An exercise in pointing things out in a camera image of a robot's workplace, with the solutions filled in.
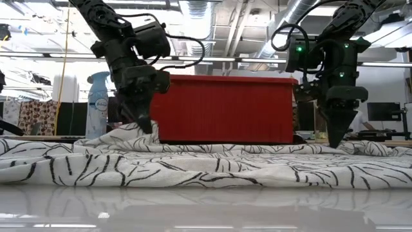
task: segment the white cloth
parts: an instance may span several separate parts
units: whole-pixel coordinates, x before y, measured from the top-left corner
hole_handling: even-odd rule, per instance
[[[412,149],[353,141],[247,146],[160,144],[136,124],[75,145],[0,140],[0,183],[67,186],[412,188]]]
[[[3,103],[3,120],[14,126],[19,126],[21,102],[17,100],[5,101]],[[3,135],[14,135],[8,131],[4,131]]]

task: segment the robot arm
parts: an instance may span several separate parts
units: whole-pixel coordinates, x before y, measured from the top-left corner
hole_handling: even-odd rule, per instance
[[[320,2],[313,8],[332,1],[334,0]],[[326,120],[328,139],[333,148],[339,145],[356,116],[357,111],[353,109],[359,105],[359,101],[368,99],[368,91],[355,84],[359,76],[356,71],[357,54],[365,51],[370,43],[363,38],[356,41],[350,38],[384,1],[349,0],[335,12],[333,20],[321,35],[302,37],[290,34],[286,71],[304,72],[303,83],[294,86],[295,99],[317,99],[318,110]],[[285,50],[272,46],[275,50]],[[314,69],[319,65],[321,70],[308,71],[309,68]],[[308,82],[307,73],[315,74],[317,79]]]
[[[70,0],[100,41],[92,47],[97,58],[105,57],[115,83],[116,97],[123,116],[137,122],[145,133],[151,133],[149,107],[153,92],[167,92],[169,73],[156,70],[144,59],[167,57],[171,48],[164,25],[155,21],[133,28],[101,0]]]

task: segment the wrinkled blanket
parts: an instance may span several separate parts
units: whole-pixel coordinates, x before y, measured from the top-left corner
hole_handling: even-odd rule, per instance
[[[0,140],[0,183],[171,187],[410,188],[412,150],[377,142],[245,146],[160,144],[124,125],[74,145]]]

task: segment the blue bottle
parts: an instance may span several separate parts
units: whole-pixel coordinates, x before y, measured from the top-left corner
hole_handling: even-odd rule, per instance
[[[86,121],[86,138],[96,139],[106,133],[108,118],[108,89],[106,79],[109,72],[98,72],[91,76],[88,101],[88,118]]]

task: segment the red plastic crate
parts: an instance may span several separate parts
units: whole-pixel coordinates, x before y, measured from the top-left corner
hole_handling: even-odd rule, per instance
[[[163,141],[291,143],[291,78],[172,75],[151,116]]]

